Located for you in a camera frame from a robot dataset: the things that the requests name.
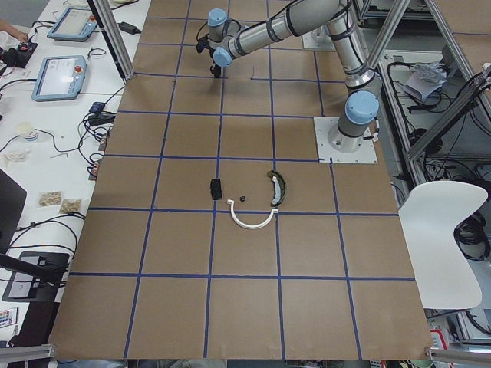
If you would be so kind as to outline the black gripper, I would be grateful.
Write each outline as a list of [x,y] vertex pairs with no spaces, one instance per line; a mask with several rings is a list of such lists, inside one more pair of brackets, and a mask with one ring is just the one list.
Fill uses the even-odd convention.
[[213,63],[211,66],[210,66],[210,69],[209,69],[210,73],[212,75],[214,75],[216,78],[220,78],[221,75],[222,75],[222,68],[216,64],[216,63]]

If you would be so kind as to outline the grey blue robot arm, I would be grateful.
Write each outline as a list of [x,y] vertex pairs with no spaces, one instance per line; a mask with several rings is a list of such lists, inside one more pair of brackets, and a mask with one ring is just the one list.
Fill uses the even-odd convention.
[[213,8],[208,14],[207,34],[196,39],[196,51],[209,52],[213,60],[210,71],[219,77],[222,69],[237,58],[322,26],[327,28],[334,44],[348,89],[343,115],[337,126],[330,129],[328,139],[338,152],[353,153],[360,148],[365,130],[377,117],[380,84],[357,34],[350,1],[292,1],[271,18],[251,26],[241,25],[221,8]]

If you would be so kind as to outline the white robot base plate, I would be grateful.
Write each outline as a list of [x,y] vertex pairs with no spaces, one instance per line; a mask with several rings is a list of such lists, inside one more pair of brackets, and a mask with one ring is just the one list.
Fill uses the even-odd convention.
[[338,117],[314,117],[315,139],[320,163],[378,164],[369,127],[358,138],[338,131]]

